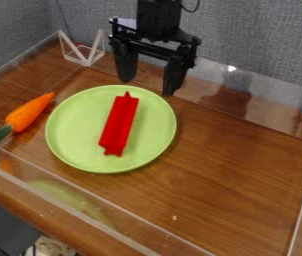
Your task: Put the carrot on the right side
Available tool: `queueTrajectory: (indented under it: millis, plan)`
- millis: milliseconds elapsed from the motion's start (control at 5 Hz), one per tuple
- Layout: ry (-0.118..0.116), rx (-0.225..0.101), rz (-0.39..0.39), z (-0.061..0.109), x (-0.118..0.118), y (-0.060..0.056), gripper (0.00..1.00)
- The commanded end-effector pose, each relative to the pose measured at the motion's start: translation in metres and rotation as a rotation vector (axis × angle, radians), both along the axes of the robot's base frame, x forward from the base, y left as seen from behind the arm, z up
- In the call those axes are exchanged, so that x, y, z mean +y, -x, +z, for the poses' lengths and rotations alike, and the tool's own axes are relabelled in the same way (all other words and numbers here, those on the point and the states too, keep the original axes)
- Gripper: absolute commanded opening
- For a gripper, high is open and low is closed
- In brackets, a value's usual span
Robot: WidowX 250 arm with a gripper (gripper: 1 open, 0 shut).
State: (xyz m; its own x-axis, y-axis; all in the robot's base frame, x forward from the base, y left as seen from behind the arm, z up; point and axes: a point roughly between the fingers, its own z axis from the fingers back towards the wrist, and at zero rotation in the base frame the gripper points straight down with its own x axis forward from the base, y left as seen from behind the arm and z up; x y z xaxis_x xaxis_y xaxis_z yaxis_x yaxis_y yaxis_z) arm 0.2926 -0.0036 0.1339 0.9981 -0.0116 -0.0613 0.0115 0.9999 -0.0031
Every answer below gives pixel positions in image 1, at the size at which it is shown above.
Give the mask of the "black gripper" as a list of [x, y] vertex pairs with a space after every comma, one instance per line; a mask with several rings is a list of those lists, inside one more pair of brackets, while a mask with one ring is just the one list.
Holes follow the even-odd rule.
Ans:
[[136, 75], [137, 53], [167, 60], [163, 76], [163, 96], [170, 97], [182, 87], [187, 74], [186, 65], [194, 65], [198, 46], [202, 40], [184, 32], [179, 27], [166, 34], [152, 35], [136, 27], [135, 19], [109, 19], [112, 33], [108, 37], [113, 50], [113, 58], [119, 79], [129, 82]]

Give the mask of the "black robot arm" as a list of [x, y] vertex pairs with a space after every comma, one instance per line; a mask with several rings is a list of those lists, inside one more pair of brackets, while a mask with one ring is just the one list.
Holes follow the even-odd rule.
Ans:
[[186, 74], [195, 66], [196, 50], [202, 40], [180, 29], [182, 0], [137, 0], [136, 18], [117, 16], [109, 19], [112, 47], [117, 76], [129, 82], [136, 75], [139, 55], [167, 62], [163, 74], [164, 97], [182, 87]]

